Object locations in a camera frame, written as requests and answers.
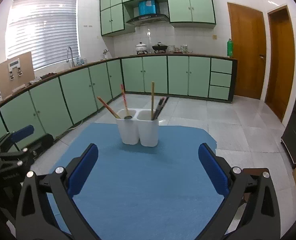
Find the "white window blinds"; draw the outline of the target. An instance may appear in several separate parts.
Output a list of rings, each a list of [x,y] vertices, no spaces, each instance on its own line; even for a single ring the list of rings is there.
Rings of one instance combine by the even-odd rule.
[[[5,34],[6,57],[31,52],[34,69],[80,56],[77,0],[13,0]]]

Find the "blue table mat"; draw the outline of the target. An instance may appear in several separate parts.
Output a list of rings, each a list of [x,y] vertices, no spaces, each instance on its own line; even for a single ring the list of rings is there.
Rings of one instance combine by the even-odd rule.
[[[155,147],[126,145],[114,124],[90,124],[56,162],[67,166],[91,143],[99,157],[73,200],[102,239],[195,239],[219,208],[198,158],[207,131],[161,126]]]

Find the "white twin utensil holder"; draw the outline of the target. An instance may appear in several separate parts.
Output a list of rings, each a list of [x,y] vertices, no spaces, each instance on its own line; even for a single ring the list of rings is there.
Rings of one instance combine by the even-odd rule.
[[[117,112],[120,119],[115,119],[121,140],[124,144],[135,145],[138,142],[145,147],[155,147],[158,144],[159,120],[151,120],[149,109],[130,108],[132,119],[124,119],[125,109]]]

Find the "red patterned bamboo chopstick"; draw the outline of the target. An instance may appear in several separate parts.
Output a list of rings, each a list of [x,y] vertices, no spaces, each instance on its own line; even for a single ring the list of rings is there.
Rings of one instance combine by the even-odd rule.
[[[128,107],[127,107],[127,100],[126,100],[124,85],[121,84],[120,86],[121,86],[121,93],[122,93],[123,101],[124,101],[124,107],[125,107],[125,113],[126,113],[125,116],[127,116],[127,115],[130,115],[130,113],[129,113],[129,110],[128,110]]]

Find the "plain wooden chopstick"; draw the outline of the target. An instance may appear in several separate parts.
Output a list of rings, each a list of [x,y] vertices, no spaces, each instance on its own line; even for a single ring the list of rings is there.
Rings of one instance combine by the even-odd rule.
[[[155,83],[154,81],[151,82],[151,120],[153,120],[154,116],[154,87]]]

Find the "range hood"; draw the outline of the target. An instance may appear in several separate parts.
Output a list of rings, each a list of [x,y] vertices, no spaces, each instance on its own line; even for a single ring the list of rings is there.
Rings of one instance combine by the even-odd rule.
[[[139,27],[142,25],[154,24],[157,22],[169,22],[169,18],[164,14],[147,14],[132,18],[128,20],[126,24]]]

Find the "green upper kitchen cabinets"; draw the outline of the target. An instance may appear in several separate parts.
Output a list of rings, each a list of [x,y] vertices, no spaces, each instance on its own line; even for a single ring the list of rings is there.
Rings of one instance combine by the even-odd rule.
[[[136,27],[158,22],[174,27],[213,28],[213,0],[100,0],[102,36],[131,33]]]

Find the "right wooden door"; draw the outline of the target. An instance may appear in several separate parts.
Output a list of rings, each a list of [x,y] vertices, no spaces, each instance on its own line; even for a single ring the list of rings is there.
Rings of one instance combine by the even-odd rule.
[[[289,103],[295,70],[295,41],[286,5],[268,13],[271,62],[265,103],[283,120]]]

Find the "green lower kitchen cabinets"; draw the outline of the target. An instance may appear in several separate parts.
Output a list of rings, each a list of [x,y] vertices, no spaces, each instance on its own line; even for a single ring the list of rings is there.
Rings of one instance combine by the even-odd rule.
[[[28,125],[25,147],[45,134],[60,137],[122,92],[231,102],[237,60],[194,54],[119,57],[53,74],[0,102],[0,137]]]

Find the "glass jars on counter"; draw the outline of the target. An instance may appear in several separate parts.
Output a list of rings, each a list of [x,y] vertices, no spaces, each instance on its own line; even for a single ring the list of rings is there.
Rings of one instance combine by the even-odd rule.
[[[169,45],[167,49],[169,53],[177,53],[177,54],[188,53],[188,46],[186,44],[180,45],[180,46]]]

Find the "dark spoon in holder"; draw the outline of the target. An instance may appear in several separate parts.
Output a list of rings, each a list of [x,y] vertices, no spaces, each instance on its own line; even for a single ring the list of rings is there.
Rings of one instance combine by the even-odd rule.
[[[127,115],[124,117],[124,119],[128,120],[128,119],[132,119],[132,116],[131,115]]]

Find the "wooden door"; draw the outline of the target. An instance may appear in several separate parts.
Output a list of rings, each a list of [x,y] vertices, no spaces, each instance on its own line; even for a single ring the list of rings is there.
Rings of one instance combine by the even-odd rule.
[[[286,5],[268,13],[271,62],[265,103],[283,120],[289,103],[295,70],[295,41]]]
[[[235,95],[260,99],[266,66],[266,33],[261,11],[228,3],[233,58],[238,61]]]

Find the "black chopstick silver band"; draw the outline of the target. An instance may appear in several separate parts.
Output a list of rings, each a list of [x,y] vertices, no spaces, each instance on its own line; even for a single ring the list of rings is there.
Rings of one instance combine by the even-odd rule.
[[[159,113],[160,110],[161,110],[161,107],[162,107],[162,105],[163,105],[164,100],[165,100],[164,97],[162,97],[162,98],[159,100],[158,105],[157,105],[155,111],[154,111],[153,114],[152,114],[152,118],[151,118],[151,120],[155,120],[155,119],[156,119],[158,113]]]

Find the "chrome sink faucet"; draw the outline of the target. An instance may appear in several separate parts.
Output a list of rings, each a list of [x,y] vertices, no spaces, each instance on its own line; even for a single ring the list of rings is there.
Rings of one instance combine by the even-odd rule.
[[[72,48],[70,46],[67,47],[66,62],[67,63],[71,63],[71,67],[72,68],[75,67],[74,58],[73,58],[73,52],[72,52]]]

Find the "cardboard board with devices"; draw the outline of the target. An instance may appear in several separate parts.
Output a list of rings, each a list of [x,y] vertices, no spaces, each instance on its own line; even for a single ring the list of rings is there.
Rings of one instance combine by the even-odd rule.
[[[0,63],[0,93],[4,100],[35,79],[32,54],[13,57]]]

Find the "green kitchen cabinets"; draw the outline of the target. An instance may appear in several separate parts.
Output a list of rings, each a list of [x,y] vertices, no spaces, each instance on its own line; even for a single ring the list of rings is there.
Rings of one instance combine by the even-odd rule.
[[[158,22],[174,27],[213,28],[213,0],[100,0],[102,36],[131,33],[136,27]]]
[[[60,137],[122,92],[231,102],[237,60],[194,54],[119,57],[53,74],[0,102],[0,137],[28,125],[25,147],[45,134]]]

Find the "left wooden door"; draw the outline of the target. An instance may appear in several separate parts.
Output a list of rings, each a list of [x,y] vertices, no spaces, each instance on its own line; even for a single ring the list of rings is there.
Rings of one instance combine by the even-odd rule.
[[[233,58],[238,61],[235,95],[260,99],[266,66],[266,33],[261,11],[228,3]]]

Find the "green bottle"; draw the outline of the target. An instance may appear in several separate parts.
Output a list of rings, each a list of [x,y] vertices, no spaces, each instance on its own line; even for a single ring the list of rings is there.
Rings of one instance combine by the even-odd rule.
[[[227,41],[227,56],[233,57],[233,42],[230,38]]]

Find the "blue box above hood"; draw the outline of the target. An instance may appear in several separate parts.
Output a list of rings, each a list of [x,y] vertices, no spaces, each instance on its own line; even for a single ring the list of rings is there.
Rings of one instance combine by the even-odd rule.
[[[139,15],[159,14],[159,3],[156,0],[145,0],[138,3]]]

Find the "red orange patterned chopstick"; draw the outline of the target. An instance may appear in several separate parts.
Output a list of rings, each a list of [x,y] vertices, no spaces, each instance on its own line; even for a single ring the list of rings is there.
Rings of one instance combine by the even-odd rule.
[[[102,104],[103,106],[116,118],[116,119],[120,119],[120,116],[106,103],[104,102],[104,100],[100,97],[97,96],[96,97]]]

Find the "black green chopstick in holder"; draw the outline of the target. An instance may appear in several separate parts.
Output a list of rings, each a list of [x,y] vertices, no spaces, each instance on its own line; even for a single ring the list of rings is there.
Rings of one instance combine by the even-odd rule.
[[[167,96],[167,97],[165,98],[165,100],[164,100],[164,102],[163,102],[163,105],[162,105],[162,107],[161,107],[161,110],[160,110],[160,112],[158,113],[156,119],[158,119],[158,117],[160,116],[160,113],[161,113],[161,111],[164,109],[164,107],[165,107],[166,103],[168,102],[168,100],[169,100],[169,96]]]

